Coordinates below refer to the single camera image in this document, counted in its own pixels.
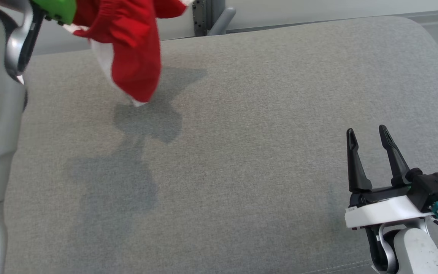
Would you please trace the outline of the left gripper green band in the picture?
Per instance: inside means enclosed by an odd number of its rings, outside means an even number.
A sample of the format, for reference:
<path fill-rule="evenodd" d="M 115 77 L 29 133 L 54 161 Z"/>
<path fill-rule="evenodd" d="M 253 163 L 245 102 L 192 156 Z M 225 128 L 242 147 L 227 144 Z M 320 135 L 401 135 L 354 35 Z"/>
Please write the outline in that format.
<path fill-rule="evenodd" d="M 31 0 L 31 3 L 43 12 L 48 21 L 57 21 L 60 25 L 72 25 L 77 11 L 76 0 Z"/>

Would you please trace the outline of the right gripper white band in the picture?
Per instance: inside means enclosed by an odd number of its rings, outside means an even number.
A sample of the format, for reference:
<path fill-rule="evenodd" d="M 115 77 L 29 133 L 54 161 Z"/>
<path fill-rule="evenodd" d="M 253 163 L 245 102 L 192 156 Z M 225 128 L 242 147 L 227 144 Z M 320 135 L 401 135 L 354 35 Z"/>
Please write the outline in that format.
<path fill-rule="evenodd" d="M 372 183 L 366 177 L 360 161 L 355 132 L 352 128 L 346 131 L 348 189 L 352 193 L 344 215 L 347 228 L 380 225 L 433 215 L 431 212 L 421 212 L 407 197 L 410 189 L 407 185 L 411 182 L 406 179 L 406 174 L 410 168 L 389 130 L 383 124 L 379 125 L 379 135 L 382 146 L 387 152 L 392 186 L 372 189 Z"/>

